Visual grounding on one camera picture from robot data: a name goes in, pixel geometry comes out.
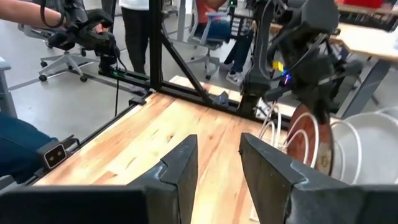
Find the gray floor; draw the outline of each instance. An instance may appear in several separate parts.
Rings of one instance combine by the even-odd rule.
[[[100,6],[100,1],[87,1],[86,7],[93,8]],[[165,22],[169,32],[177,28],[175,16],[170,16]],[[38,82],[37,72],[40,70],[40,57],[61,54],[60,50],[48,49],[41,40],[31,39],[17,30],[17,25],[0,21],[0,55],[12,66],[7,72],[7,81],[13,89],[12,94],[16,103],[17,113],[20,119],[38,127],[43,132],[58,138],[65,138],[75,134],[79,138],[85,138],[94,130],[113,117],[114,99],[116,89],[94,80],[86,83],[79,81],[77,75],[72,73],[61,73],[49,79],[48,83]],[[116,18],[114,33],[118,45],[125,48],[124,25],[120,17]],[[228,54],[233,43],[225,44],[220,50],[213,52],[213,55],[222,60]],[[205,53],[205,49],[195,50],[192,46],[175,43],[174,46],[183,58],[189,59],[192,55]],[[132,70],[127,52],[122,53],[122,60],[129,70]],[[173,58],[164,49],[162,68],[165,79],[175,75],[183,75]],[[90,64],[83,67],[87,73],[96,75],[97,64]],[[194,74],[201,81],[206,81],[203,75],[203,65],[191,67]],[[223,75],[215,75],[210,83],[226,88],[237,90],[238,88],[225,81]],[[387,78],[376,91],[376,97],[382,106],[398,105],[396,86],[398,76],[395,70],[391,70]],[[119,99],[119,110],[127,106],[127,100],[132,95],[121,91]],[[369,102],[365,111],[375,110],[376,106]]]

